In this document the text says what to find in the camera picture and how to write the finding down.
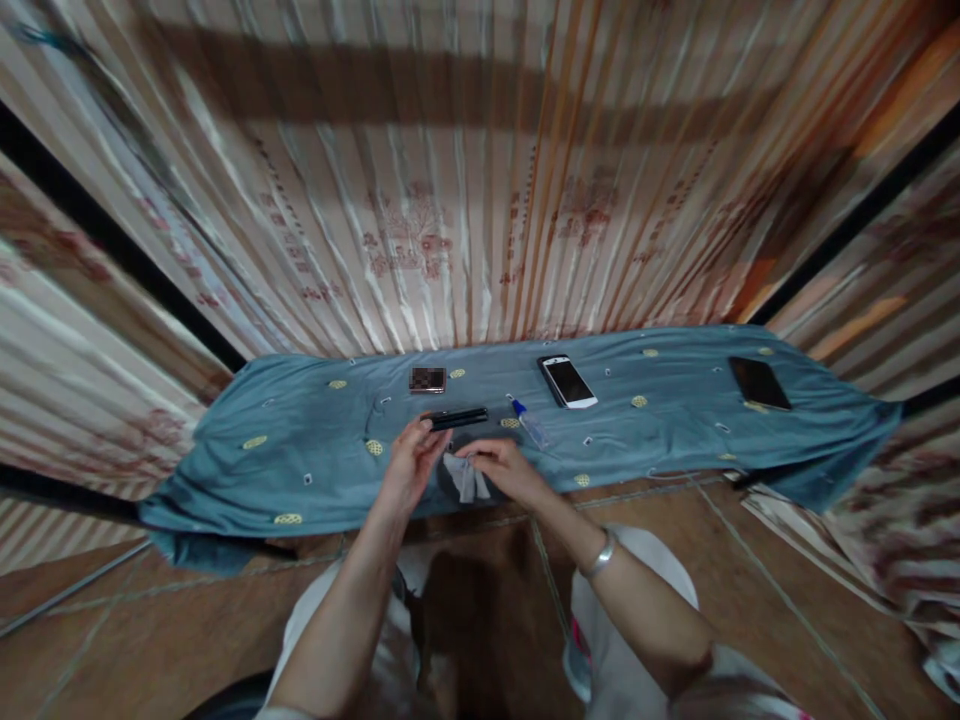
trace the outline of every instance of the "white smartphone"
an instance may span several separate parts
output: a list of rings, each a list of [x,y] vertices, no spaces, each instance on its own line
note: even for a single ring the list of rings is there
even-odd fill
[[[553,355],[537,359],[540,371],[560,407],[578,410],[597,404],[593,391],[580,377],[580,373],[566,355]]]

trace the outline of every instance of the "smartphone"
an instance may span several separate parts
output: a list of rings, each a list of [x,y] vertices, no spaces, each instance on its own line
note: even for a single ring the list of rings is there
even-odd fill
[[[793,410],[787,395],[780,387],[773,368],[759,360],[732,357],[728,359],[745,400],[778,410]]]
[[[410,392],[442,393],[446,389],[446,368],[410,368]]]
[[[593,391],[566,355],[537,358],[537,365],[560,407],[577,410],[597,404]]]
[[[440,432],[448,428],[463,427],[464,425],[473,425],[478,422],[487,421],[486,408],[473,408],[472,410],[454,410],[443,412],[432,412],[423,417],[424,420],[431,420],[433,428],[431,432]]]

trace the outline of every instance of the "person's left hand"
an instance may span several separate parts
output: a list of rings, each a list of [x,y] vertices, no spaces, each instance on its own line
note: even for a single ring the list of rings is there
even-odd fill
[[[395,492],[412,511],[427,487],[430,473],[450,442],[453,430],[430,432],[429,420],[414,418],[393,441],[390,464],[383,476],[383,490]]]

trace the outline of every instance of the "tiled floor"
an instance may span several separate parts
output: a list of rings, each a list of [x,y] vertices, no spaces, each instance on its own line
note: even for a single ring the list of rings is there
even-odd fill
[[[726,641],[814,717],[957,716],[920,671],[910,633],[790,549],[725,483],[638,480],[572,499],[599,522],[662,538]],[[258,559],[230,580],[141,553],[0,640],[0,717],[182,718],[273,665],[297,597],[353,537],[301,541],[300,562]],[[455,658],[461,709],[476,718],[582,717],[560,663],[573,566],[550,533],[511,505],[416,522],[407,537],[434,558],[422,593],[425,663]],[[128,548],[0,578],[0,618]]]

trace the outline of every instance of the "small square device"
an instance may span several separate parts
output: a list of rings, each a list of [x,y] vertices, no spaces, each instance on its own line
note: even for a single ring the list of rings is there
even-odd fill
[[[447,389],[446,368],[411,368],[410,392],[442,393]]]

